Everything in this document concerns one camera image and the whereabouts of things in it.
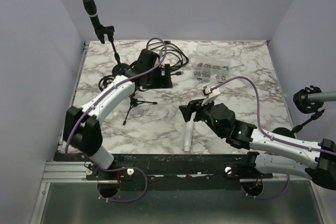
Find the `white microphone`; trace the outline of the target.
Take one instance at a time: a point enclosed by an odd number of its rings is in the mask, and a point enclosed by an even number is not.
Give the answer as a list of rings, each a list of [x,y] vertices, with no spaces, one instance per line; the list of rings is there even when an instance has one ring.
[[[184,151],[185,152],[190,152],[191,150],[192,138],[193,138],[193,127],[194,127],[193,121],[187,122],[186,128],[185,128],[185,134],[184,134]]]

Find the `black round-base mic stand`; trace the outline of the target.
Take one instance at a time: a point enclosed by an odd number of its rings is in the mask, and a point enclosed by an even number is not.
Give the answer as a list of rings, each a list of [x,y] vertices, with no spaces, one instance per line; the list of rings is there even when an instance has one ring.
[[[124,73],[126,70],[130,70],[131,67],[126,64],[126,63],[122,63],[121,59],[120,59],[120,55],[118,54],[115,44],[114,44],[114,27],[113,26],[103,26],[100,25],[99,27],[99,35],[97,35],[100,42],[102,44],[105,43],[105,36],[107,36],[108,41],[110,42],[113,52],[114,52],[114,58],[116,60],[116,65],[113,67],[112,69],[112,75],[116,76],[120,73]]]

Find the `black tripod mic stand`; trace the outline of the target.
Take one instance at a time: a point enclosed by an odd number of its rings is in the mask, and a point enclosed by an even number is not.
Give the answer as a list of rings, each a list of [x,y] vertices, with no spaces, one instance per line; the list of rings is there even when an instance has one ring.
[[[100,81],[98,82],[99,90],[104,91],[114,81],[114,79],[115,79],[115,77],[113,75],[107,75],[107,76],[104,76],[103,78],[101,78]],[[135,98],[135,92],[132,93],[129,96],[129,99],[130,99],[130,106],[129,106],[129,109],[128,109],[127,114],[125,116],[125,119],[123,121],[123,125],[126,125],[129,113],[133,108],[137,107],[140,104],[145,104],[145,103],[152,104],[152,105],[157,104],[156,101],[144,101],[144,100],[136,99]]]

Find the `black microphone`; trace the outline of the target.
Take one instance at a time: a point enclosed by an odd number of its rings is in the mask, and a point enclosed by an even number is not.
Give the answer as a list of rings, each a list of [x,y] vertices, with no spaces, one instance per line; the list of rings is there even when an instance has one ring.
[[[87,14],[89,15],[89,18],[95,30],[94,32],[96,33],[98,40],[102,44],[104,44],[105,43],[104,31],[106,28],[101,24],[99,20],[99,17],[97,14],[97,7],[96,7],[94,0],[82,0],[82,1],[83,1],[83,6]]]

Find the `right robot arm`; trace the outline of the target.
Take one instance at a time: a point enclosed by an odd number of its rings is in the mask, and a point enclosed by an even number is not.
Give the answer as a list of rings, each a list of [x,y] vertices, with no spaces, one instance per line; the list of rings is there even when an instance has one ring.
[[[214,102],[203,105],[193,100],[179,107],[185,122],[204,122],[219,138],[237,149],[253,150],[259,154],[241,165],[249,178],[257,174],[295,175],[316,185],[335,190],[335,143],[299,140],[265,131],[235,118],[234,111]]]

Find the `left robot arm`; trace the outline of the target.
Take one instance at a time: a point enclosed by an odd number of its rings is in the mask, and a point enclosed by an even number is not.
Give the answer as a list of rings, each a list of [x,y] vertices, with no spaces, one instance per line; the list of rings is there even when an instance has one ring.
[[[65,117],[62,139],[66,142],[65,153],[69,146],[83,152],[96,163],[98,173],[104,179],[116,175],[114,157],[103,146],[101,124],[106,117],[127,97],[147,84],[155,88],[171,88],[170,72],[161,75],[159,68],[166,56],[165,51],[143,49],[133,66],[126,64],[118,68],[118,74],[98,96],[77,108],[71,106]]]

